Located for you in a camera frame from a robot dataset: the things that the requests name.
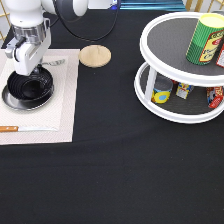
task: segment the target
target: food can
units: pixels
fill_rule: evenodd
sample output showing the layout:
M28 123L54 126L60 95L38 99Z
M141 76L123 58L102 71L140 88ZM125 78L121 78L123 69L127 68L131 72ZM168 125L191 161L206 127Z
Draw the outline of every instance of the food can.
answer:
M152 102L165 103L169 97L173 88L173 82L161 74L157 74L155 85L152 93Z

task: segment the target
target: black tablecloth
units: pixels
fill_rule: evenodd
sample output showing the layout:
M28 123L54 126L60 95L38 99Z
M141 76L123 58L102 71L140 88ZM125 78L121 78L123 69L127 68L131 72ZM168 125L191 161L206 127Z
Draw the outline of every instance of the black tablecloth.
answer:
M89 10L69 26L98 37L114 13ZM135 95L141 33L164 13L120 11L113 32L94 43L108 47L112 60L97 69L79 65L72 143L0 147L0 223L224 222L224 114L202 124L173 123ZM60 22L52 28L51 48L89 44Z

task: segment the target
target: utensil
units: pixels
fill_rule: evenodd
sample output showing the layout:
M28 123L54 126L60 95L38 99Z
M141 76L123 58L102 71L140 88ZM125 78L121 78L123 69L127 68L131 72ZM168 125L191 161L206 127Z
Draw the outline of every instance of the utensil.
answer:
M61 65L65 62L65 59L62 60L58 60L58 61L51 61L51 62L43 62L41 63L42 65L51 65L51 66L57 66L57 65Z
M0 126L0 132L19 132L19 131L57 131L56 128L49 127L21 127L21 126Z

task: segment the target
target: cable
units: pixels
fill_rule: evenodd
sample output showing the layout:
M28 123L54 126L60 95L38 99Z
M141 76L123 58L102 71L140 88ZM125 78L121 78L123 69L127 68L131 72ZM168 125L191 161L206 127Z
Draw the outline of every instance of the cable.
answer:
M16 45L15 45L15 49L14 49L14 58L15 58L15 60L16 60L17 62L19 62L19 60L18 60L17 57L16 57L16 50L17 50L18 48L20 48L21 45L22 45L24 42L26 42L26 38L25 38L25 37L21 37L20 40L19 40L19 41L16 43Z
M115 24L116 24L116 21L117 21L117 15L118 15L118 11L119 11L119 7L117 7L116 15L115 15L115 19L114 19L114 22L113 22L112 27L111 27L111 29L110 29L105 35L103 35L103 36L101 36L101 37L99 37L99 38L96 38L96 39L88 39L88 38L85 38L85 37L81 37L81 36L79 36L79 35L74 34L74 33L73 33L73 32L72 32L72 31L65 25L65 23L64 23L64 21L63 21L61 15L60 15L60 12L59 12L59 10L58 10L56 1L55 1L55 0L52 0L52 1L53 1L53 4L54 4L55 12L56 12L56 14L57 14L57 16L58 16L58 19L61 21L62 25L65 27L65 29L66 29L72 36L75 36L75 37L78 38L78 39L86 40L86 41L98 41L98 40L101 40L101 39L103 39L104 37L106 37L107 35L110 34L110 32L113 30L113 28L114 28L114 26L115 26Z
M58 22L59 18L57 18L51 25L50 27L54 26Z

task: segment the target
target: round wooden board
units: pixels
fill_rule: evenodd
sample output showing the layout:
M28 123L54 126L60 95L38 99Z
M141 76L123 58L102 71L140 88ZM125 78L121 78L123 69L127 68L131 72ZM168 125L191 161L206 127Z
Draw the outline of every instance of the round wooden board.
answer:
M84 47L79 53L80 62L91 68L102 67L106 65L110 59L110 50L101 45Z

